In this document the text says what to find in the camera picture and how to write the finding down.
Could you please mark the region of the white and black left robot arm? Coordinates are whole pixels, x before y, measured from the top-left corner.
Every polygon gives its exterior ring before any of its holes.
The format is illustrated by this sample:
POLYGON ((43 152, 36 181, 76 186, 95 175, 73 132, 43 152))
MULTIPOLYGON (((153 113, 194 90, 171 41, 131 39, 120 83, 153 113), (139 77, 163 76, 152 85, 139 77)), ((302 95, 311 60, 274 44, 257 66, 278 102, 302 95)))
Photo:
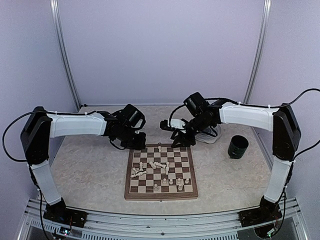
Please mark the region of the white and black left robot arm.
POLYGON ((20 141, 34 185, 46 200, 50 214, 63 223, 70 211, 59 193, 50 163, 50 142, 69 136, 107 137, 110 144, 120 142, 120 150, 142 150, 146 147, 146 134, 142 128, 145 115, 132 104, 115 112, 57 112, 37 106, 28 114, 20 134, 20 141))

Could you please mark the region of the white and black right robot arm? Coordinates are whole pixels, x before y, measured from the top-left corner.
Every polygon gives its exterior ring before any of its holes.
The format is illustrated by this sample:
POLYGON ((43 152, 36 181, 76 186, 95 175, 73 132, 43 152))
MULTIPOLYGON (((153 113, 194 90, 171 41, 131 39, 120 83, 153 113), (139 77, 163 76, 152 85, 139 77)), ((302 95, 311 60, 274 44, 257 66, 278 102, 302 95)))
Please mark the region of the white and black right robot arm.
POLYGON ((301 130, 289 104, 281 106, 253 106, 227 98, 213 98, 212 103, 199 92, 191 94, 183 106, 192 115, 190 121, 169 117, 166 127, 173 131, 172 147, 195 145, 195 136, 209 127, 238 124, 267 130, 273 134, 273 164, 269 183, 256 210, 256 218, 266 222, 275 212, 285 192, 294 166, 301 130))

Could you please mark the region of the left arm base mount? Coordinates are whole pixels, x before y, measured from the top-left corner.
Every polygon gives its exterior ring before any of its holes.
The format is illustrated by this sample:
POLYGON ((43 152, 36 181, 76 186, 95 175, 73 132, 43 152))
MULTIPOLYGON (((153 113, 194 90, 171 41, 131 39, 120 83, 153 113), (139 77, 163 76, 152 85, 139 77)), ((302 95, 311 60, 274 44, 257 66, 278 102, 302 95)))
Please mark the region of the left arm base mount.
POLYGON ((43 217, 63 225, 84 228, 88 213, 70 208, 52 208, 45 210, 43 217))

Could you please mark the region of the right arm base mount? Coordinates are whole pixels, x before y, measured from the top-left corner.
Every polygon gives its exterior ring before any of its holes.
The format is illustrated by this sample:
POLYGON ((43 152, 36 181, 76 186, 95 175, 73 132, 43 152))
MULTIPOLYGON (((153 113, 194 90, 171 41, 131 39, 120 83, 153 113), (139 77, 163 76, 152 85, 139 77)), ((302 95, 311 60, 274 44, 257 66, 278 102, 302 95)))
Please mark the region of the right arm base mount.
POLYGON ((263 210, 260 207, 240 211, 238 215, 243 228, 274 221, 276 218, 281 218, 283 216, 279 208, 270 212, 268 209, 263 210))

